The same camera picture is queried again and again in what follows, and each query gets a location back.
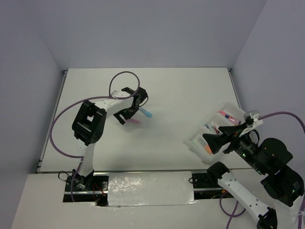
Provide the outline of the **blue highlighter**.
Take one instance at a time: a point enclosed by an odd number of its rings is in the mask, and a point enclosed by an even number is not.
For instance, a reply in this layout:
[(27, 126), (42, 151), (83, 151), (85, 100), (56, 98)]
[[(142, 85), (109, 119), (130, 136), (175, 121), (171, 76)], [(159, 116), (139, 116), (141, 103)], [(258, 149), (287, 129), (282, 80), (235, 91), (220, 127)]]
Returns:
[(139, 111), (142, 112), (144, 115), (146, 115), (148, 118), (151, 118), (153, 116), (152, 113), (150, 113), (149, 111), (147, 111), (143, 107), (140, 107)]

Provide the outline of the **orange highlighter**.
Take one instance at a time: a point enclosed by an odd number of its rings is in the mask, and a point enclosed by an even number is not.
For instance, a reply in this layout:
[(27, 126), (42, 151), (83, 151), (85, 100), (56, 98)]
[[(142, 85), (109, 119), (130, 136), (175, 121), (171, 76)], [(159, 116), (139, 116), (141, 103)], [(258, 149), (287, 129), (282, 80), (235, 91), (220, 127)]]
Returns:
[(201, 144), (204, 147), (204, 149), (207, 151), (207, 153), (209, 153), (211, 155), (213, 154), (211, 149), (210, 149), (210, 147), (209, 147), (209, 145), (205, 141), (201, 142)]

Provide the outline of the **purple highlighter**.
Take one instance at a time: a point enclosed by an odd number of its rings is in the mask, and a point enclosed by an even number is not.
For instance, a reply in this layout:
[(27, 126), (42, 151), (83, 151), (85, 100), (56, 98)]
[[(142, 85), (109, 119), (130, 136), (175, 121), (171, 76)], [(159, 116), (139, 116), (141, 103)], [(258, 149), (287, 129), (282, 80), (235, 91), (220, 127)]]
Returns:
[(129, 123), (133, 123), (133, 124), (137, 124), (137, 125), (140, 125), (141, 124), (141, 121), (137, 120), (137, 119), (128, 119), (127, 120)]

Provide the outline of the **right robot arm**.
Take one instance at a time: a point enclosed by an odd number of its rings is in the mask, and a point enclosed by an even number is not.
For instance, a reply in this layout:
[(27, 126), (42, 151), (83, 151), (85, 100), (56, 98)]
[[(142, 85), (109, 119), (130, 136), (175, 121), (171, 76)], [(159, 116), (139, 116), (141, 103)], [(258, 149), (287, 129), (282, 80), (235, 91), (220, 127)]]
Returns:
[(228, 145), (223, 153), (236, 152), (255, 172), (264, 176), (260, 183), (273, 199), (274, 207), (255, 197), (222, 162), (207, 169), (208, 183), (226, 189), (251, 215), (258, 229), (303, 229), (305, 184), (288, 166), (292, 154), (276, 138), (267, 138), (261, 144), (253, 142), (249, 133), (242, 133), (245, 129), (246, 124), (221, 126), (220, 134), (203, 134), (203, 138), (213, 154)]

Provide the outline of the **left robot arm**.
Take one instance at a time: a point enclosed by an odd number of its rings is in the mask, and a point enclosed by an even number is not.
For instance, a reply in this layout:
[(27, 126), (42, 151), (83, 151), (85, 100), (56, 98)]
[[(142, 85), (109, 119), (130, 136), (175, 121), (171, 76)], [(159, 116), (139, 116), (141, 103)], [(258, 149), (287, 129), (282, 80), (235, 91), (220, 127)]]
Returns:
[(106, 120), (114, 116), (120, 124), (125, 124), (139, 110), (140, 105), (148, 99), (145, 89), (137, 92), (129, 87), (115, 91), (110, 98), (96, 103), (82, 103), (72, 124), (74, 137), (78, 140), (78, 152), (83, 159), (78, 170), (73, 170), (76, 185), (82, 190), (93, 186), (93, 155), (95, 144), (102, 137)]

